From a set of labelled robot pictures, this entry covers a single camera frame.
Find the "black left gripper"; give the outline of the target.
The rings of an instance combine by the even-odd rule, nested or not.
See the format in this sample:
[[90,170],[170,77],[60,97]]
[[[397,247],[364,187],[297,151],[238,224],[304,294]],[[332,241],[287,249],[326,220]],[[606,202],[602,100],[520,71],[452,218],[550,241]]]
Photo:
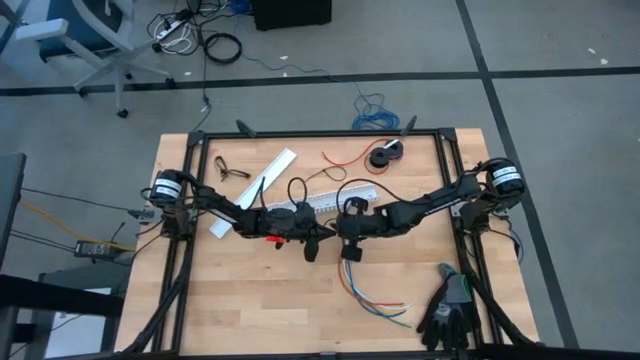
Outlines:
[[319,251],[319,242],[322,239],[334,237],[336,231],[331,227],[321,226],[317,223],[302,230],[297,230],[293,239],[304,244],[304,258],[307,262],[314,262]]

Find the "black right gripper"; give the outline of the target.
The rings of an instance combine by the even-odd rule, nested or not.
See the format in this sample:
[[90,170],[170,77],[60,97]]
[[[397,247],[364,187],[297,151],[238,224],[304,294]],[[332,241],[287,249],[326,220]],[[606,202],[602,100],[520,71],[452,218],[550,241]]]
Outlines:
[[360,262],[363,250],[358,243],[368,237],[374,237],[380,230],[378,220],[372,215],[351,215],[341,217],[336,224],[336,234],[342,239],[341,258]]

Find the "white slotted cable duct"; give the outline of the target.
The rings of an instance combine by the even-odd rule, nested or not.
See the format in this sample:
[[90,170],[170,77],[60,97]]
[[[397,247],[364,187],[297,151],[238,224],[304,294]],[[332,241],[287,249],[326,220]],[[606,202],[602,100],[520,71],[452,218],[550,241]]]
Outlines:
[[341,208],[344,202],[351,197],[365,199],[369,204],[379,201],[380,196],[372,184],[365,184],[344,188],[340,194],[336,191],[326,192],[307,197],[307,203],[314,209],[316,214],[336,211]]

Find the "black zip tie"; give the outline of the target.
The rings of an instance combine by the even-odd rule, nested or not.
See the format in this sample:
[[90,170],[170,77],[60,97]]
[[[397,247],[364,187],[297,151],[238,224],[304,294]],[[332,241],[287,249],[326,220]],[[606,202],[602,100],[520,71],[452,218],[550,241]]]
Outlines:
[[346,179],[347,175],[348,175],[348,172],[344,167],[333,165],[333,166],[322,168],[316,173],[306,177],[304,179],[304,182],[307,183],[310,180],[319,178],[319,177],[326,177],[331,181],[342,182]]

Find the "black grey work glove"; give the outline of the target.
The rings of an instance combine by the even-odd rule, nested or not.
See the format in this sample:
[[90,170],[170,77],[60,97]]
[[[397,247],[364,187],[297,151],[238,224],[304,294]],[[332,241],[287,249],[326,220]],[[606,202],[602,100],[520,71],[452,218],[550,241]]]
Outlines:
[[421,343],[428,351],[439,345],[445,351],[469,348],[468,335],[480,327],[467,277],[451,265],[438,265],[442,284],[431,297],[417,326]]

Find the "black box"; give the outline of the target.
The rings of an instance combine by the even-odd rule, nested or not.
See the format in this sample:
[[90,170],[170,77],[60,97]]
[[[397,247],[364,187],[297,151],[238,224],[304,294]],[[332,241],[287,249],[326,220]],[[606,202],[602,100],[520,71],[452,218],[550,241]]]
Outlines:
[[257,30],[324,25],[332,20],[332,0],[250,0]]

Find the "black power adapter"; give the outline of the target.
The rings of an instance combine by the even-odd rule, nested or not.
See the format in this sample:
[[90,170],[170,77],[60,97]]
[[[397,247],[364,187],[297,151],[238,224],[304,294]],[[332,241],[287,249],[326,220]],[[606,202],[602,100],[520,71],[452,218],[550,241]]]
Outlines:
[[78,240],[74,248],[74,256],[79,258],[114,259],[117,250],[110,245]]

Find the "white power strip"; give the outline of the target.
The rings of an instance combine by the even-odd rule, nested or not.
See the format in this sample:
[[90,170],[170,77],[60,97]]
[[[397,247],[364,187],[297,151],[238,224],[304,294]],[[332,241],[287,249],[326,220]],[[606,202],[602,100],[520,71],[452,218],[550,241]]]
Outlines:
[[176,34],[175,40],[186,39],[191,33],[191,26],[187,20],[172,20],[170,23],[166,21],[160,22],[154,29],[154,39],[156,42],[162,42]]

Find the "dark desk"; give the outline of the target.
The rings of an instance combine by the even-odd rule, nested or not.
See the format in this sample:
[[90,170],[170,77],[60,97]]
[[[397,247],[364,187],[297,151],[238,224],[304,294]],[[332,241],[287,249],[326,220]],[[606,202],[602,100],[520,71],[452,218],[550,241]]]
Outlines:
[[87,289],[76,289],[48,284],[30,279],[0,275],[0,360],[10,360],[9,351],[14,343],[27,346],[40,338],[48,338],[63,324],[37,332],[35,324],[19,324],[17,314],[21,309],[76,314],[76,320],[83,316],[104,317],[101,350],[112,347],[115,341],[116,325],[122,313],[126,292],[125,285],[129,273],[125,272],[113,285],[95,285],[94,288],[110,288],[109,294],[95,293]]

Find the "dark flat screen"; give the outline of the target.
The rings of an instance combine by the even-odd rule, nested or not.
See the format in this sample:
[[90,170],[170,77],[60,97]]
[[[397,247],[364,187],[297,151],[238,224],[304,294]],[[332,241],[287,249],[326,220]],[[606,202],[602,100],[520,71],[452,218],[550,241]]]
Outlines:
[[0,153],[0,268],[20,199],[26,159],[24,153]]

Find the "grey office chair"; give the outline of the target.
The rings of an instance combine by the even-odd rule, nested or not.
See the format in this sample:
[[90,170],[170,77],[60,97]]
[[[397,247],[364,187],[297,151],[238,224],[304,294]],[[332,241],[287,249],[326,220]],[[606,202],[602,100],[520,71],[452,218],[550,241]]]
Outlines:
[[82,98],[87,86],[109,74],[114,77],[116,114],[125,118],[128,110],[122,104],[124,81],[133,78],[134,71],[164,78],[170,89],[174,78],[166,71],[139,65],[135,59],[152,47],[148,39],[136,44],[130,36],[135,20],[137,0],[50,0],[47,19],[38,23],[18,22],[18,41],[35,41],[43,62],[51,58],[71,56],[81,58],[93,71],[73,84]]

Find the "white flat duct cover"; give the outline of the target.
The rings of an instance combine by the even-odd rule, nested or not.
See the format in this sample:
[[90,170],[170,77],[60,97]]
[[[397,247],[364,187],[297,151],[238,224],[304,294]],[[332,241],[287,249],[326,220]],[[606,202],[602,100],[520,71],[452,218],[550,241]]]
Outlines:
[[[242,209],[250,209],[259,190],[267,189],[287,167],[296,159],[297,154],[285,148],[257,177],[256,180],[236,199],[235,204]],[[232,224],[224,219],[216,220],[209,231],[218,239],[222,239],[232,228]]]

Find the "black table frame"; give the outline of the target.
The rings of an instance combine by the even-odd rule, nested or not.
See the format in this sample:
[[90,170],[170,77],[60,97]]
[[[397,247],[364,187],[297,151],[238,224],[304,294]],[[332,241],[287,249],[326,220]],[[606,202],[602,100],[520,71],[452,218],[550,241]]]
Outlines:
[[[457,134],[453,128],[417,129],[408,125],[404,130],[314,130],[291,132],[254,132],[242,121],[236,123],[239,131],[238,139],[294,139],[294,138],[356,138],[381,136],[388,142],[400,139],[408,135],[431,136],[439,163],[439,168],[444,181],[444,186],[456,181],[459,175],[467,170],[462,164]],[[203,183],[209,143],[217,139],[215,133],[205,133],[201,130],[188,133],[186,152],[182,170],[191,174],[199,182]],[[199,212],[195,219],[195,234],[188,240],[168,238],[169,251],[166,261],[166,274],[163,276],[163,285],[160,294],[160,303],[147,326],[141,331],[136,340],[125,349],[125,354],[134,356],[143,353],[146,346],[152,348],[152,355],[169,360],[498,360],[509,347],[504,344],[502,338],[509,337],[513,345],[527,343],[527,338],[522,335],[511,322],[500,305],[496,302],[489,283],[488,270],[484,256],[481,253],[480,236],[488,227],[488,215],[476,219],[473,226],[466,229],[460,217],[461,204],[457,204],[450,210],[454,244],[460,272],[467,277],[471,288],[472,299],[480,299],[484,303],[489,316],[489,324],[492,342],[484,341],[481,333],[481,323],[478,330],[473,332],[475,348],[452,351],[389,351],[389,352],[307,352],[307,353],[283,353],[283,354],[221,354],[221,355],[183,355],[180,352],[182,331],[186,312],[190,273],[195,251],[195,234],[198,219],[206,214]],[[171,277],[169,272],[175,270],[177,275]]]

